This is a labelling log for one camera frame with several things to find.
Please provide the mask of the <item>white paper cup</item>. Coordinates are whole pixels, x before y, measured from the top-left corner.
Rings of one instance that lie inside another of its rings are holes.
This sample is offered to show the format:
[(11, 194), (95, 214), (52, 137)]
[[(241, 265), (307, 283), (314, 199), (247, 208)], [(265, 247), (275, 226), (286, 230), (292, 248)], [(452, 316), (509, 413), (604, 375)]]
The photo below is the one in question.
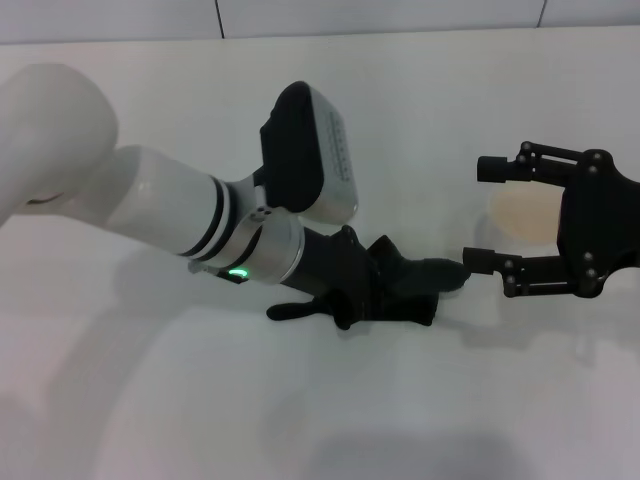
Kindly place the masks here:
[(557, 252), (563, 189), (536, 182), (481, 183), (471, 245), (522, 256)]

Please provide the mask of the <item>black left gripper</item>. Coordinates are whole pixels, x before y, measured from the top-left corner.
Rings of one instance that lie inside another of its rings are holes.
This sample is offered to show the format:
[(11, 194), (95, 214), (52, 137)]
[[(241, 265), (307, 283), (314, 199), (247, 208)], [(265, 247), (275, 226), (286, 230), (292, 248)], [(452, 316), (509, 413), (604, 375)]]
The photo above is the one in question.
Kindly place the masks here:
[(304, 228), (304, 247), (283, 285), (318, 298), (369, 301), (375, 295), (377, 267), (350, 226), (333, 235)]

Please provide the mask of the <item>dark blue rag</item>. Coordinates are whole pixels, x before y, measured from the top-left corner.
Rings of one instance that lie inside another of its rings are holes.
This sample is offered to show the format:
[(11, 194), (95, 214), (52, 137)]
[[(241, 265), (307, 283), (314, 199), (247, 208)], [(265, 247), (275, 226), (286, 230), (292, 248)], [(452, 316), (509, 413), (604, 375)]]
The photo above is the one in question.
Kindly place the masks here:
[(375, 295), (369, 301), (318, 298), (305, 303), (284, 303), (270, 307), (273, 321), (325, 314), (341, 330), (360, 321), (408, 321), (432, 324), (442, 294), (461, 289), (470, 272), (459, 262), (430, 258), (410, 260), (401, 255), (385, 235), (366, 248), (377, 267)]

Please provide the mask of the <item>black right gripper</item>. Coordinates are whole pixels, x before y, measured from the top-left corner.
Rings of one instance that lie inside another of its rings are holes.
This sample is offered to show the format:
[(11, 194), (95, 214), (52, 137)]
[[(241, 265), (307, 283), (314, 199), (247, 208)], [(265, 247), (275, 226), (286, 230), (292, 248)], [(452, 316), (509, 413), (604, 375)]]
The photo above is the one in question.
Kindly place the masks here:
[(640, 182), (625, 177), (605, 150), (569, 150), (524, 141), (512, 160), (481, 156), (477, 181), (538, 182), (564, 188), (560, 256), (521, 257), (465, 247), (473, 274), (502, 278), (508, 298), (574, 295), (594, 298), (613, 273), (640, 269)]

